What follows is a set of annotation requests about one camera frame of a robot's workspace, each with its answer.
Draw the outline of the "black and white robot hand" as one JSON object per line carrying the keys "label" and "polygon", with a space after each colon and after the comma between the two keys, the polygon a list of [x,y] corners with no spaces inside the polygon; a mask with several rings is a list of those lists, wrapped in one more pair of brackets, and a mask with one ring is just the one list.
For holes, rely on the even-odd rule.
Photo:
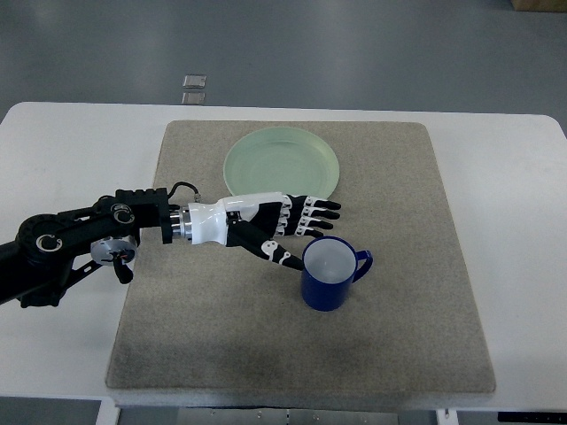
{"label": "black and white robot hand", "polygon": [[241,247],[251,254],[294,270],[303,261],[287,251],[278,237],[321,237],[340,217],[341,204],[308,195],[267,192],[225,197],[212,205],[188,205],[190,229],[185,237],[194,244],[218,243]]}

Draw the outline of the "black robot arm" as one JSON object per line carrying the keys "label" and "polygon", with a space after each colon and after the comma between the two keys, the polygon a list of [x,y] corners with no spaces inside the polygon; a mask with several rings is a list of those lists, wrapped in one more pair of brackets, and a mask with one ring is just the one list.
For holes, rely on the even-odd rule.
{"label": "black robot arm", "polygon": [[90,207],[32,216],[1,246],[1,301],[21,307],[56,306],[67,290],[101,267],[118,280],[133,279],[144,228],[159,228],[163,243],[190,236],[187,209],[172,203],[172,189],[122,190]]}

